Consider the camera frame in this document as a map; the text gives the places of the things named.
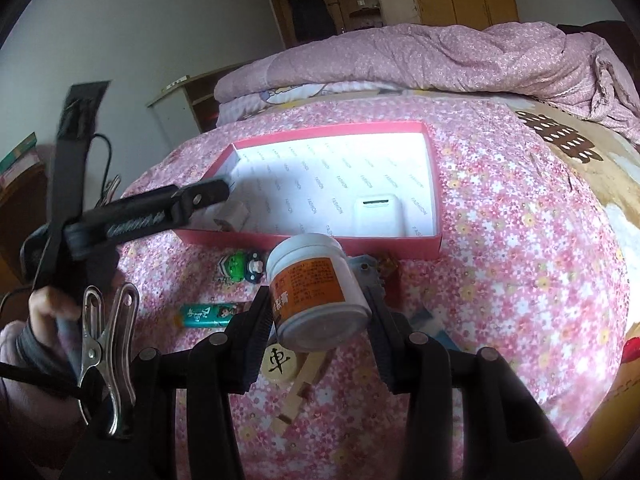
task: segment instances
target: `wooden desk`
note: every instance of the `wooden desk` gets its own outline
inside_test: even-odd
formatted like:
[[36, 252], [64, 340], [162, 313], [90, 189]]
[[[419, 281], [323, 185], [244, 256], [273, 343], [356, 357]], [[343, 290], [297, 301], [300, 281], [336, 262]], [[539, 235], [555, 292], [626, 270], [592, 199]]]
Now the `wooden desk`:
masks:
[[216, 127], [220, 103], [213, 90], [222, 77], [247, 63], [251, 61], [187, 76], [163, 89], [146, 104], [172, 148]]
[[[31, 166], [0, 192], [0, 297], [25, 284], [20, 270], [20, 248], [47, 221], [46, 199], [44, 164]], [[28, 294], [20, 294], [8, 301], [0, 327], [14, 319], [27, 319], [28, 298]]]

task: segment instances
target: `orange label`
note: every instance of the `orange label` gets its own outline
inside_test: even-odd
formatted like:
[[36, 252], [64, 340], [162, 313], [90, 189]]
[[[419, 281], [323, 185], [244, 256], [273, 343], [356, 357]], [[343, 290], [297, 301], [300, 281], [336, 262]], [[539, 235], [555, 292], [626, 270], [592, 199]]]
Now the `orange label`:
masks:
[[276, 327], [308, 308], [344, 301], [331, 258], [310, 258], [290, 265], [276, 275], [270, 289]]

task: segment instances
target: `black strap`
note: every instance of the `black strap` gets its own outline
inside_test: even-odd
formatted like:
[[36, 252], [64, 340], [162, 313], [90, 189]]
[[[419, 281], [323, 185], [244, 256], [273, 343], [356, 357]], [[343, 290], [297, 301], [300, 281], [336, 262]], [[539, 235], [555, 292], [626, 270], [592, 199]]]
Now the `black strap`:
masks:
[[6, 363], [0, 363], [0, 377], [18, 381], [19, 383], [32, 384], [33, 386], [55, 392], [64, 397], [73, 397], [75, 399], [82, 397], [82, 391], [75, 384], [30, 368], [20, 368]]

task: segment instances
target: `metal clip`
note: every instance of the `metal clip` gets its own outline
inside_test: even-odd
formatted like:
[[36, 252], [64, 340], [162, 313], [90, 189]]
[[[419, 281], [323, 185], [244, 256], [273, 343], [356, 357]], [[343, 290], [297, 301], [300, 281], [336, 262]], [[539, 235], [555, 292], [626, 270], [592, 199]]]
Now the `metal clip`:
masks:
[[[82, 304], [82, 364], [78, 386], [86, 388], [91, 368], [95, 368], [108, 389], [113, 405], [113, 418], [108, 435], [126, 437], [131, 426], [136, 394], [129, 373], [129, 356], [133, 327], [140, 295], [132, 283], [116, 292], [107, 325], [104, 325], [104, 300], [97, 287], [89, 286]], [[91, 419], [84, 402], [80, 410], [84, 421]]]
[[98, 203], [95, 206], [102, 207], [103, 205], [110, 204], [113, 201], [113, 195], [115, 195], [121, 181], [122, 179], [119, 174], [114, 176], [113, 180], [109, 181], [102, 190], [102, 197], [98, 200]]

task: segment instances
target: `folded blanket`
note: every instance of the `folded blanket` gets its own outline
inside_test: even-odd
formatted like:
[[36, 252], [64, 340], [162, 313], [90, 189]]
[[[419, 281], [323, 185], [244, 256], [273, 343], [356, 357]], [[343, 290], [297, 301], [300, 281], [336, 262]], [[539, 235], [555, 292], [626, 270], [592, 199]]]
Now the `folded blanket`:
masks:
[[607, 42], [548, 23], [402, 24], [359, 30], [291, 48], [223, 77], [221, 103], [283, 86], [371, 81], [454, 92], [536, 97], [619, 132], [640, 146], [640, 99]]

